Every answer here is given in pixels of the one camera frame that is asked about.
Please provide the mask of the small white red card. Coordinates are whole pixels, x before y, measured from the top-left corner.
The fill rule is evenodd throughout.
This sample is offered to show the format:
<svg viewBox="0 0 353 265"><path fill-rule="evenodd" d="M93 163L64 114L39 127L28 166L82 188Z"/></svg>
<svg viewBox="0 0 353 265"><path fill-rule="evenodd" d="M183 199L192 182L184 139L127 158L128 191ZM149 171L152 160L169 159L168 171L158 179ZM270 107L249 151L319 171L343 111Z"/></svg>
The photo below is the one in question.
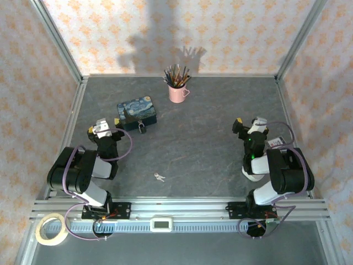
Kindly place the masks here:
<svg viewBox="0 0 353 265"><path fill-rule="evenodd" d="M273 148L278 148L279 146L283 146L285 144L285 140L283 139L282 136L270 139L266 141L267 147L269 149L273 149Z"/></svg>

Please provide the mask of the starry night tin box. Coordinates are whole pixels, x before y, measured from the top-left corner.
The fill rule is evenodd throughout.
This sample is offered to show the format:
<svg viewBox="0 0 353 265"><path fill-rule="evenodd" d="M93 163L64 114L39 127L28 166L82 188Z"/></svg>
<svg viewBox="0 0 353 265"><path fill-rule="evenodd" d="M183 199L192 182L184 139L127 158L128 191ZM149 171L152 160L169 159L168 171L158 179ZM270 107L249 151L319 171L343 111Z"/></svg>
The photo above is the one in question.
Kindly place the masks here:
<svg viewBox="0 0 353 265"><path fill-rule="evenodd" d="M128 100L117 105L117 112L125 131L138 130L138 121L147 126L157 122L157 113L150 96Z"/></svg>

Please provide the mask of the pink metal bucket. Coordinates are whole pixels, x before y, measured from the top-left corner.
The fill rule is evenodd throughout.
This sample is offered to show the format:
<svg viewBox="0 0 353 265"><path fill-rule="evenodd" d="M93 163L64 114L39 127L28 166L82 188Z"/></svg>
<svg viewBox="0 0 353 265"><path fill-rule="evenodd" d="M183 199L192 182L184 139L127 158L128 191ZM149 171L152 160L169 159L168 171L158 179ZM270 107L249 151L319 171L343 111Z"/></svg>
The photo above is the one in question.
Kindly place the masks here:
<svg viewBox="0 0 353 265"><path fill-rule="evenodd" d="M183 85L180 88L173 88L168 86L169 89L169 99L173 103L182 103L185 98L190 94L190 91L186 88L186 85Z"/></svg>

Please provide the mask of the masking tape roll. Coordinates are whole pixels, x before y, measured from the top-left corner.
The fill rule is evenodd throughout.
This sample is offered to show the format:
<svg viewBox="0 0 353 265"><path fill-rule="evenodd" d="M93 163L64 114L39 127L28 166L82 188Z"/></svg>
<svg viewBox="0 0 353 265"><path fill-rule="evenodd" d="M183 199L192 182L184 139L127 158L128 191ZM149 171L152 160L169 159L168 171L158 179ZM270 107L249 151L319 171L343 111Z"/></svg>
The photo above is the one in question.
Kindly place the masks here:
<svg viewBox="0 0 353 265"><path fill-rule="evenodd" d="M58 220L60 223L60 230L58 234L53 238L47 238L45 233L43 232L43 227L45 224L49 223L50 221ZM44 216L36 226L35 229L35 238L38 243L44 246L56 246L62 243L68 235L68 231L66 229L65 219L64 216L59 213L50 213Z"/></svg>

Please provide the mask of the aluminium side rail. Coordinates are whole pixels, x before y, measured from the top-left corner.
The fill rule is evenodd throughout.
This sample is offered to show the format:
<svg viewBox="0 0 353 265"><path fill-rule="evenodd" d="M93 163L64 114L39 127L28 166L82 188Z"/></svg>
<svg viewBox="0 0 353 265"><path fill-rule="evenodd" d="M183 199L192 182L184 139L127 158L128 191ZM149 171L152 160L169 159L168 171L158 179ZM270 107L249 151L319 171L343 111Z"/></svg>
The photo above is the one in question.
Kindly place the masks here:
<svg viewBox="0 0 353 265"><path fill-rule="evenodd" d="M84 97L84 92L87 86L88 82L88 76L84 76L83 79L78 83L74 97L73 97L73 102L71 104L71 108L68 113L68 117L66 120L65 124L65 129L63 131L63 138L61 141L61 145L59 147L59 150L54 158L54 162L57 160L59 157L61 151L70 145L72 136L74 133L76 121L78 118L79 110L81 108L82 100Z"/></svg>
<svg viewBox="0 0 353 265"><path fill-rule="evenodd" d="M281 81L279 79L276 79L275 82L276 82L276 86L277 86L277 91L278 91L279 96L280 96L281 104L282 104L282 107L283 107L283 110L284 110L286 122L291 127L291 129L293 131L294 141L293 141L292 146L293 147L298 147L297 136L296 136L296 133L295 133L295 130L294 130L294 127L293 127L293 122L292 122L292 120L290 118L289 109L288 109L287 104L286 104L284 93L283 93L283 91L281 89Z"/></svg>

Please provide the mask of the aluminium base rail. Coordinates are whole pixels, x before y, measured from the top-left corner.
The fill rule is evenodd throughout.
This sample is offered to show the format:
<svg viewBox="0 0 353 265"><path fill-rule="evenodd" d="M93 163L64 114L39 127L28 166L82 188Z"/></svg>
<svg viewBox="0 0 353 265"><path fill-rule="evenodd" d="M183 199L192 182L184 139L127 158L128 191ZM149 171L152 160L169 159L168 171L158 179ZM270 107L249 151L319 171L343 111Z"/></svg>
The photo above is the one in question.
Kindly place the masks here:
<svg viewBox="0 0 353 265"><path fill-rule="evenodd" d="M131 221L147 221L155 216L171 216L175 221L228 221L226 206L229 202L243 202L241 197L122 197L115 202L130 202ZM49 213L64 214L69 207L77 204L77 199L51 197L36 200L29 219L41 219ZM330 220L328 207L323 199L294 197L276 203L277 216L283 217L290 206L296 208L286 218L287 221L327 221Z"/></svg>

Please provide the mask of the aluminium frame post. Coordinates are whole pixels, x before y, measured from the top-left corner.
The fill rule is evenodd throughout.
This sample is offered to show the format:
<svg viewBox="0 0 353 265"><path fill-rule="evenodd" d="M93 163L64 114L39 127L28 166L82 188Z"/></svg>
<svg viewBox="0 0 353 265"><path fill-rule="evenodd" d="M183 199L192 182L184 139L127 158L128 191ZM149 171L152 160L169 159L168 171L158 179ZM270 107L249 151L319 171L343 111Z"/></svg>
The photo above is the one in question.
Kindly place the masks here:
<svg viewBox="0 0 353 265"><path fill-rule="evenodd" d="M70 74L78 83L82 82L83 75L81 74L77 64L75 63L73 56L71 55L59 29L57 28L49 10L47 9L44 0L30 0L32 6L37 12L39 19L41 20L46 32L50 39L55 45L60 57L66 64Z"/></svg>
<svg viewBox="0 0 353 265"><path fill-rule="evenodd" d="M275 81L278 84L281 79L283 79L286 71L288 70L291 62L294 60L296 54L298 53L300 47L304 43L307 35L311 31L314 23L316 22L317 18L321 14L324 6L328 0L315 0L314 4L312 5L306 19L304 20L298 34L296 35L287 55L284 57L284 61L281 64L277 74L274 76Z"/></svg>

